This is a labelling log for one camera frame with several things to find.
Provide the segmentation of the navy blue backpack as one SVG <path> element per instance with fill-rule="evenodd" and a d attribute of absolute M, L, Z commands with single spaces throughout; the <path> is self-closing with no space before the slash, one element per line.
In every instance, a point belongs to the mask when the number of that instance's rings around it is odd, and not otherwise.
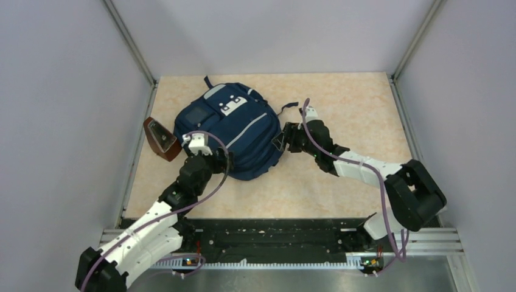
<path fill-rule="evenodd" d="M 213 85 L 182 109 L 174 122 L 173 134 L 187 150 L 183 135 L 201 130 L 218 137 L 232 153 L 229 176 L 250 181 L 277 165 L 283 152 L 273 143 L 281 133 L 279 113 L 253 88 L 242 83 Z"/>

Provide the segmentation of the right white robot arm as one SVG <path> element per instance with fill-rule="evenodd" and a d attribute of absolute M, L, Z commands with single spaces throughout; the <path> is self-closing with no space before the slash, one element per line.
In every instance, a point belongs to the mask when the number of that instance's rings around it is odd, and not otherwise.
<path fill-rule="evenodd" d="M 382 210 L 360 226 L 357 243 L 374 250 L 389 233 L 403 229 L 417 232 L 447 204 L 447 199 L 423 163 L 383 162 L 359 155 L 333 142 L 321 120 L 303 125 L 287 122 L 273 144 L 291 153 L 312 155 L 324 172 L 361 181 L 380 190 Z"/>

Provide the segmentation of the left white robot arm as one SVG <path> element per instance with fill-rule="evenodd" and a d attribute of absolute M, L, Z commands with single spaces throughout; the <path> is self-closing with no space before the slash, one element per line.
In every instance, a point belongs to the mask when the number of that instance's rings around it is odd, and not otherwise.
<path fill-rule="evenodd" d="M 228 175 L 234 154 L 190 155 L 178 176 L 151 208 L 115 239 L 82 252 L 75 286 L 80 291 L 127 291 L 134 281 L 166 254 L 188 251 L 195 228 L 185 215 L 201 203 L 212 175 Z"/>

